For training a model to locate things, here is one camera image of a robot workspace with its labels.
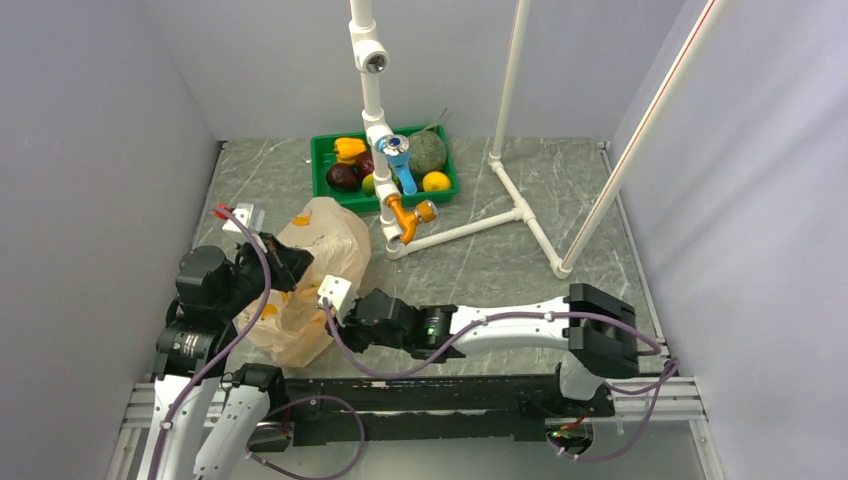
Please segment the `white pole with red stripe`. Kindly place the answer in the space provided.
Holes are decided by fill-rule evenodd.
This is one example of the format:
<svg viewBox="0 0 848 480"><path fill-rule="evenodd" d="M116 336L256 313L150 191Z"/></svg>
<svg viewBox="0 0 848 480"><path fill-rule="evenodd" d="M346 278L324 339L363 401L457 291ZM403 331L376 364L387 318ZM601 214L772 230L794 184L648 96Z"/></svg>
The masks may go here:
<svg viewBox="0 0 848 480"><path fill-rule="evenodd" d="M706 1L693 22L687 36L681 43L676 55L669 65L664 77L657 86L653 97L646 106L639 122L632 131L624 148L601 189L587 218L577 232L577 235L560 261L558 270L567 278L605 217L612 203L618 197L625 182L628 170L635 164L635 155L647 137L647 132L657 123L660 112L670 101L677 85L682 81L689 69L689 64L702 43L705 42L709 30L717 22L720 14L731 5L732 1Z"/></svg>

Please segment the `translucent orange plastic bag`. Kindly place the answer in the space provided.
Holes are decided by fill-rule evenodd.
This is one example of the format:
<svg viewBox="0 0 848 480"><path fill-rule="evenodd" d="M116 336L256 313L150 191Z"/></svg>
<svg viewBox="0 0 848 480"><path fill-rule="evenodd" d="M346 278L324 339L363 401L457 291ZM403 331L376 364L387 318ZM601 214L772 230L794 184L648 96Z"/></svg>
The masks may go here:
<svg viewBox="0 0 848 480"><path fill-rule="evenodd" d="M332 343L318 311L318 290L328 275L358 287L371 258L368 226L330 197L315 197L276 234L287 247L314 260L292 292L274 289L260 320L237 350L246 362L304 368Z"/></svg>

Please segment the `green fake melon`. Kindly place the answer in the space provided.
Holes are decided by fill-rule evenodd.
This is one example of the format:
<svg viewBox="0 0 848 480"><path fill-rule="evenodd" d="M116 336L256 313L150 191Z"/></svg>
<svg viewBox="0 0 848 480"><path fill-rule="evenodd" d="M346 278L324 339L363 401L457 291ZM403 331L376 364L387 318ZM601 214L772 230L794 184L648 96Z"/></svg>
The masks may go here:
<svg viewBox="0 0 848 480"><path fill-rule="evenodd" d="M421 130L408 137L409 169L413 176L424 177L441 171L447 160L447 149L441 137L432 130Z"/></svg>

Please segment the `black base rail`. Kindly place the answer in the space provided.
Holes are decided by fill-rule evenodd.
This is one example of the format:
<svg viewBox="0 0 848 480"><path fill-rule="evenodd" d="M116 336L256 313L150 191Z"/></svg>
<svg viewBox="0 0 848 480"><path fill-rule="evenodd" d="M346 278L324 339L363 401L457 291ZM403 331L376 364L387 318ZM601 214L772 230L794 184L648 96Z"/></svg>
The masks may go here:
<svg viewBox="0 0 848 480"><path fill-rule="evenodd" d="M562 396L553 374L298 379L266 421L293 427L297 446L330 442L510 437L542 441L573 418L610 418L608 389L586 401Z"/></svg>

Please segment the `green fake fruit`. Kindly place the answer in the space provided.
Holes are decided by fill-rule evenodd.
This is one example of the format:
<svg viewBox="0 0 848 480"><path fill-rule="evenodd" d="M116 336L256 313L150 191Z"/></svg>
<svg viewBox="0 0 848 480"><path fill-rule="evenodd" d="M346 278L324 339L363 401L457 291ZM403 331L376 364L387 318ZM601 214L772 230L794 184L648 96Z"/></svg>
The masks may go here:
<svg viewBox="0 0 848 480"><path fill-rule="evenodd" d="M361 190L362 193L368 197L372 197L376 195L376 186L374 176L372 174L368 174L361 181Z"/></svg>

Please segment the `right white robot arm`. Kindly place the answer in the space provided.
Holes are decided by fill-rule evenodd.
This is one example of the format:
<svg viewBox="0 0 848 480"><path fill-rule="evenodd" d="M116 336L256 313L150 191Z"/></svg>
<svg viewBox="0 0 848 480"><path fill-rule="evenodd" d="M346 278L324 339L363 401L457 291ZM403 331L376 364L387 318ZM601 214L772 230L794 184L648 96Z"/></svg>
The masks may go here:
<svg viewBox="0 0 848 480"><path fill-rule="evenodd" d="M371 346L403 351L418 365L395 373L404 378L431 364L516 348L561 352L551 401L574 415L607 380L640 371L633 308L591 285L573 284L567 295L510 307L413 306L375 289L355 300L331 304L327 330L347 358Z"/></svg>

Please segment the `yellow fake lemon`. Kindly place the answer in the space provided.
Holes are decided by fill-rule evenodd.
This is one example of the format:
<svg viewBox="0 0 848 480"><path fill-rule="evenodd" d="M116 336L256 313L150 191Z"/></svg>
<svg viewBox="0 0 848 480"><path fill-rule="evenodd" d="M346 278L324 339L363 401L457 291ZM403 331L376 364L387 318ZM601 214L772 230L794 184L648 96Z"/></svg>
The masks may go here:
<svg viewBox="0 0 848 480"><path fill-rule="evenodd" d="M421 181L424 192L443 192L452 188L452 181L448 175L441 171L427 173Z"/></svg>

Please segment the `dark red fake apple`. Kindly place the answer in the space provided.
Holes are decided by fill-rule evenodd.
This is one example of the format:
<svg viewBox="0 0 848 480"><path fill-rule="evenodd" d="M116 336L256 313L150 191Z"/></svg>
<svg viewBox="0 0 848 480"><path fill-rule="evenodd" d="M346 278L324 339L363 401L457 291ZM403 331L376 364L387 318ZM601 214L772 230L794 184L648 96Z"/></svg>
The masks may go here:
<svg viewBox="0 0 848 480"><path fill-rule="evenodd" d="M331 188L343 192L355 192L361 188L356 169L343 162L337 162L327 170L325 181Z"/></svg>

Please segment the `yellow fake bell pepper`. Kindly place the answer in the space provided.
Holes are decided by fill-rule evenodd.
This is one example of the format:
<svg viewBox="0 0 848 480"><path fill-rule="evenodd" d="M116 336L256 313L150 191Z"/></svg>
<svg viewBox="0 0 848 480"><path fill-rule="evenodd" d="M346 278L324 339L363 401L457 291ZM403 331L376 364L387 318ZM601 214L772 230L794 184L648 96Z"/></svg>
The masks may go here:
<svg viewBox="0 0 848 480"><path fill-rule="evenodd" d="M333 143L337 163L355 165L360 154L368 151L368 145L361 138L339 137Z"/></svg>

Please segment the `white PVC pipe frame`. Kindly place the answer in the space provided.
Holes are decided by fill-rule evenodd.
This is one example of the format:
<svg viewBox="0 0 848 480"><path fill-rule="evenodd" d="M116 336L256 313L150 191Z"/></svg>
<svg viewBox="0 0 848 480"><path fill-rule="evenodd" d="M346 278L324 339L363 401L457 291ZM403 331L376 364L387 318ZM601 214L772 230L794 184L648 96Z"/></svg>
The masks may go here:
<svg viewBox="0 0 848 480"><path fill-rule="evenodd" d="M354 63L360 73L363 98L361 118L366 135L366 143L370 147L374 159L374 180L380 209L380 222L382 233L386 240L385 250L390 259L399 259L411 253L471 236L510 222L520 222L530 230L531 235L545 255L555 277L565 279L564 274L558 270L559 263L562 260L560 255L558 255L555 247L542 229L530 204L519 191L519 188L511 179L502 163L505 130L512 105L518 68L520 66L520 57L524 45L530 7L531 3L529 1L518 1L515 6L495 134L492 139L491 148L487 153L487 164L512 200L512 208L505 213L473 221L421 239L415 236L413 241L408 245L404 245L392 240L394 235L401 233L401 230L395 221L394 215L384 203L386 198L393 194L399 194L401 200L404 197L393 182L393 177L396 175L390 169L386 157L380 152L377 146L379 140L383 137L398 134L393 132L385 119L385 112L381 105L380 96L379 75L388 66L390 57L379 40L372 3L370 1L352 1L350 3L351 20L348 24L348 30Z"/></svg>

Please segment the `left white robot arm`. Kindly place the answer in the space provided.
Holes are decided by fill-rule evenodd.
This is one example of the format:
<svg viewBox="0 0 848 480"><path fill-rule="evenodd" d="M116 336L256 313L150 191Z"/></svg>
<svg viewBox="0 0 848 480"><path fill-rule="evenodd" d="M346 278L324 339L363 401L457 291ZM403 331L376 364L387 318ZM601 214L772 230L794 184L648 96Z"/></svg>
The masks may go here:
<svg viewBox="0 0 848 480"><path fill-rule="evenodd" d="M177 296L156 340L154 407L138 476L222 479L247 440L249 419L272 420L287 406L278 367L247 365L233 379L235 413L208 438L202 429L232 350L260 320L274 291L291 292L314 261L272 234L252 234L229 259L199 246L180 260Z"/></svg>

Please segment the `dark red fruit in tray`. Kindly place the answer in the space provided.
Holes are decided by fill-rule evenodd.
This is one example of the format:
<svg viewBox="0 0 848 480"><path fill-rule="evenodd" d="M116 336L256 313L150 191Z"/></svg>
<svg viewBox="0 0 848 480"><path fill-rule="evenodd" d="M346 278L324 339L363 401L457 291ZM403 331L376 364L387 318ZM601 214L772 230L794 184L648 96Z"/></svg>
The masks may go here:
<svg viewBox="0 0 848 480"><path fill-rule="evenodd" d="M368 175L372 175L374 171L374 161L371 151L365 151L356 157L356 171L361 180Z"/></svg>

